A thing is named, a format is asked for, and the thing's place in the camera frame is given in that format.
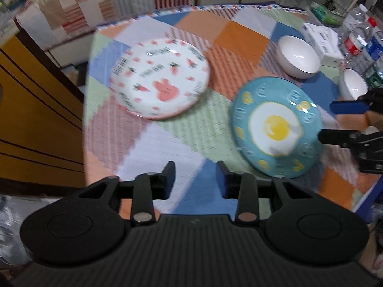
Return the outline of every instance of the plate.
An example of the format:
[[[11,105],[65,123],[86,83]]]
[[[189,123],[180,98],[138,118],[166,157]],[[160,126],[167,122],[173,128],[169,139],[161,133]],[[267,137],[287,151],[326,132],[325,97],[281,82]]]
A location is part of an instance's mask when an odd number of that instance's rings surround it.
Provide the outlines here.
[[[209,83],[209,65],[193,45],[177,39],[137,43],[114,66],[110,89],[126,110],[166,119],[195,104]]]
[[[242,87],[232,108],[232,127],[245,159],[271,177],[298,177],[321,154],[317,105],[278,77],[260,77]]]

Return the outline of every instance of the blue plate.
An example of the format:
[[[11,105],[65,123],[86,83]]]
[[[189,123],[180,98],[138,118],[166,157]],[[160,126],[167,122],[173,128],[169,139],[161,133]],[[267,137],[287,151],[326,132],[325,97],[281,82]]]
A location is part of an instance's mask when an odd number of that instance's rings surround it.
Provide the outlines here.
[[[242,87],[232,109],[232,128],[244,157],[272,177],[298,177],[321,154],[323,123],[317,105],[278,77],[260,77]]]

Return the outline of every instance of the bottle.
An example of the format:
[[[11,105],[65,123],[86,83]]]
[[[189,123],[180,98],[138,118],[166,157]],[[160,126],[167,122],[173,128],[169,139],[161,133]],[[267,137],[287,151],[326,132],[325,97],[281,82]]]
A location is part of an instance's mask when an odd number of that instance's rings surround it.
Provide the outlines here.
[[[369,87],[378,88],[383,85],[383,57],[379,57],[367,68],[364,78]]]
[[[363,51],[350,64],[350,68],[362,75],[367,68],[383,55],[383,32],[375,32]]]
[[[344,63],[350,63],[367,45],[367,42],[373,36],[373,29],[377,22],[373,17],[369,17],[364,23],[359,24],[349,35],[349,37],[341,43],[339,49],[344,57]]]
[[[342,44],[356,26],[366,21],[367,8],[363,4],[350,10],[343,24],[338,28],[338,43]]]

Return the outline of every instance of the bottle label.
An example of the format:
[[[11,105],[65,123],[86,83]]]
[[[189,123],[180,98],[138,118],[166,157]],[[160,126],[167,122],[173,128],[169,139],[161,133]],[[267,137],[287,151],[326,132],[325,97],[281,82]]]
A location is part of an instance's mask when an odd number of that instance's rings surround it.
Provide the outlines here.
[[[383,84],[380,72],[373,65],[365,72],[365,78],[369,87],[378,88]]]
[[[372,37],[366,46],[367,53],[375,61],[380,57],[380,53],[383,52],[383,46],[378,42],[377,38]]]
[[[350,33],[344,45],[353,56],[357,56],[366,46],[365,41],[355,37],[353,33]]]
[[[353,31],[355,27],[359,24],[354,17],[351,16],[351,14],[348,14],[345,20],[343,21],[343,24],[350,30]]]

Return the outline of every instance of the wooden cabinet door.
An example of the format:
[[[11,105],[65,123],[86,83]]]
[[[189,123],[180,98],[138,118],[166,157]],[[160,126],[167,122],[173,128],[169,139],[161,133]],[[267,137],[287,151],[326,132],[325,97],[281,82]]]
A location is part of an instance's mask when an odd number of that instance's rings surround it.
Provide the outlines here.
[[[23,30],[0,48],[0,84],[0,178],[84,187],[84,97]]]

